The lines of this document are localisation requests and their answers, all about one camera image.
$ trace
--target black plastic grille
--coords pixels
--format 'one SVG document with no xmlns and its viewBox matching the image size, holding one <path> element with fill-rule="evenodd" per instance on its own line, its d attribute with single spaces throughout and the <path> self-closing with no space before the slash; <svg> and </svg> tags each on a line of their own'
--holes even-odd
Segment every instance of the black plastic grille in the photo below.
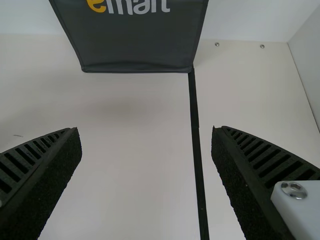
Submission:
<svg viewBox="0 0 320 240">
<path fill-rule="evenodd" d="M 37 169 L 52 145 L 68 130 L 47 134 L 0 154 L 0 207 L 8 202 Z"/>
<path fill-rule="evenodd" d="M 269 191 L 280 181 L 320 180 L 317 167 L 283 148 L 228 126 L 222 129 Z"/>
</svg>

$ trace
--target white lettering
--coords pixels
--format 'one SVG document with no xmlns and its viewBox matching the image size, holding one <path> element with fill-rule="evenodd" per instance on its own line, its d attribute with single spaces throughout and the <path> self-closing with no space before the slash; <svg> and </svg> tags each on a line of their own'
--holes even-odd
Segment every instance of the white lettering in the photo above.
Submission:
<svg viewBox="0 0 320 240">
<path fill-rule="evenodd" d="M 167 0 L 161 0 L 161 10 L 164 13 L 170 12 L 170 8 L 167 8 Z"/>
<path fill-rule="evenodd" d="M 128 14 L 133 15 L 134 13 L 132 12 L 132 2 L 131 0 L 126 0 L 126 8 L 128 9 Z"/>
<path fill-rule="evenodd" d="M 122 9 L 122 0 L 115 0 L 116 7 L 118 8 L 118 14 L 124 14 L 124 10 Z"/>
<path fill-rule="evenodd" d="M 157 2 L 156 0 L 151 0 L 151 12 L 156 13 L 157 12 Z"/>
<path fill-rule="evenodd" d="M 133 11 L 135 14 L 146 14 L 150 10 L 150 0 L 143 0 L 142 3 L 139 3 L 133 7 Z"/>
<path fill-rule="evenodd" d="M 106 0 L 106 5 L 110 14 L 114 14 L 114 7 L 111 0 Z"/>
</svg>

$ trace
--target white backdrop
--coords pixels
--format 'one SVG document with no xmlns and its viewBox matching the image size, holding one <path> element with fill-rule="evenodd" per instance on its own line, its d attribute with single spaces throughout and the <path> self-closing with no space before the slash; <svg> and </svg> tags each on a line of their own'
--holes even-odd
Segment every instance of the white backdrop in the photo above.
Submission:
<svg viewBox="0 0 320 240">
<path fill-rule="evenodd" d="M 288 42 L 319 4 L 320 0 L 209 0 L 202 38 Z M 0 1 L 0 34 L 63 33 L 49 0 Z"/>
<path fill-rule="evenodd" d="M 289 41 L 293 59 L 320 127 L 320 6 Z"/>
</svg>

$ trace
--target ventilation slot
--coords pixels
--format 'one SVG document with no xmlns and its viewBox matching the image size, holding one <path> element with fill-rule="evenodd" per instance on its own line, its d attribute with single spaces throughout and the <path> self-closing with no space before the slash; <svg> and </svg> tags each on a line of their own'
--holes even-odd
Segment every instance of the ventilation slot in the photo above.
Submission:
<svg viewBox="0 0 320 240">
<path fill-rule="evenodd" d="M 244 140 L 246 140 L 249 137 L 249 135 L 245 135 L 243 138 L 241 138 L 236 144 L 240 145 L 243 143 Z"/>
<path fill-rule="evenodd" d="M 19 182 L 21 180 L 16 174 L 14 174 L 6 165 L 0 162 L 0 169 L 4 171 L 10 178 L 12 178 L 15 182 Z"/>
<path fill-rule="evenodd" d="M 52 136 L 48 136 L 48 138 L 49 138 L 50 141 L 53 142 L 53 143 L 56 141 Z"/>
<path fill-rule="evenodd" d="M 50 145 L 44 138 L 41 138 L 41 142 L 43 142 L 44 145 L 47 146 L 47 148 L 50 148 L 50 147 L 51 147 L 51 145 Z"/>
<path fill-rule="evenodd" d="M 0 189 L 4 191 L 6 194 L 10 193 L 10 191 L 12 190 L 12 188 L 1 179 L 0 179 Z"/>
<path fill-rule="evenodd" d="M 261 161 L 257 162 L 253 168 L 254 169 L 258 169 L 260 168 L 263 164 L 265 164 L 266 162 L 268 162 L 270 159 L 272 159 L 273 157 L 275 157 L 277 154 L 279 154 L 281 152 L 281 150 L 277 149 L 274 150 L 272 153 L 270 153 L 268 156 L 264 157 Z"/>
<path fill-rule="evenodd" d="M 29 150 L 30 153 L 32 153 L 33 156 L 35 156 L 36 159 L 39 160 L 41 158 L 41 156 L 32 147 L 30 147 L 29 144 L 25 144 L 24 146 Z"/>
<path fill-rule="evenodd" d="M 316 172 L 313 171 L 312 169 L 308 169 L 307 171 L 305 171 L 304 173 L 302 173 L 300 176 L 297 177 L 296 181 L 304 181 L 304 180 L 308 180 L 309 178 L 311 178 L 311 176 L 313 174 L 315 174 Z"/>
<path fill-rule="evenodd" d="M 254 140 L 256 140 L 255 137 L 251 138 L 246 144 L 244 144 L 240 149 L 243 150 L 246 147 L 248 147 Z"/>
<path fill-rule="evenodd" d="M 271 178 L 269 181 L 267 181 L 264 185 L 267 189 L 272 188 L 277 182 L 284 180 L 286 176 L 293 173 L 295 170 L 297 170 L 299 167 L 303 165 L 302 162 L 296 161 L 294 164 L 290 165 L 280 173 L 278 173 L 276 176 Z"/>
<path fill-rule="evenodd" d="M 263 141 L 258 141 L 255 145 L 253 145 L 252 147 L 250 147 L 247 151 L 244 152 L 245 156 L 248 156 L 250 153 L 252 153 L 254 150 L 257 149 L 257 147 L 259 147 L 261 144 L 263 144 Z"/>
<path fill-rule="evenodd" d="M 273 169 L 275 169 L 276 167 L 280 166 L 282 163 L 284 163 L 285 161 L 287 161 L 289 158 L 291 158 L 290 155 L 285 155 L 282 158 L 280 158 L 278 161 L 276 161 L 274 164 L 270 165 L 269 167 L 267 167 L 265 170 L 263 170 L 262 172 L 259 173 L 259 177 L 262 178 L 265 175 L 267 175 L 268 173 L 270 173 Z"/>
<path fill-rule="evenodd" d="M 45 150 L 37 141 L 33 141 L 33 144 L 34 144 L 38 149 L 40 149 L 40 151 L 41 151 L 42 153 L 45 153 L 45 152 L 46 152 L 46 150 Z"/>
<path fill-rule="evenodd" d="M 234 136 L 234 140 L 237 140 L 242 135 L 242 132 L 239 132 L 237 135 Z"/>
<path fill-rule="evenodd" d="M 11 156 L 10 153 L 5 153 L 4 156 L 11 162 L 13 163 L 18 169 L 21 170 L 24 174 L 28 172 L 28 169 L 23 166 L 20 162 L 18 162 L 13 156 Z"/>
<path fill-rule="evenodd" d="M 269 148 L 271 147 L 271 145 L 266 145 L 263 148 L 261 148 L 259 151 L 257 151 L 255 154 L 253 154 L 252 156 L 249 157 L 249 162 L 252 162 L 253 160 L 255 160 L 257 157 L 259 157 L 261 154 L 263 154 L 265 151 L 267 151 Z"/>
<path fill-rule="evenodd" d="M 29 164 L 31 164 L 32 166 L 35 165 L 35 162 L 28 157 L 27 154 L 25 154 L 20 148 L 16 148 L 15 151 L 20 154 L 21 157 L 23 157 Z"/>
</svg>

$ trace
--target slotted black cover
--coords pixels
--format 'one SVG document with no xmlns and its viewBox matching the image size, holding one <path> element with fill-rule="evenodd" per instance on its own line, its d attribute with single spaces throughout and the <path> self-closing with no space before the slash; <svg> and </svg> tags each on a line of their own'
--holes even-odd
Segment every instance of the slotted black cover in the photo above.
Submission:
<svg viewBox="0 0 320 240">
<path fill-rule="evenodd" d="M 87 73 L 189 73 L 208 5 L 208 0 L 49 1 Z"/>
<path fill-rule="evenodd" d="M 0 239 L 37 239 L 82 157 L 66 128 L 0 154 Z"/>
<path fill-rule="evenodd" d="M 213 128 L 211 155 L 247 239 L 294 239 L 270 198 L 280 181 L 320 180 L 320 169 L 259 137 Z"/>
</svg>

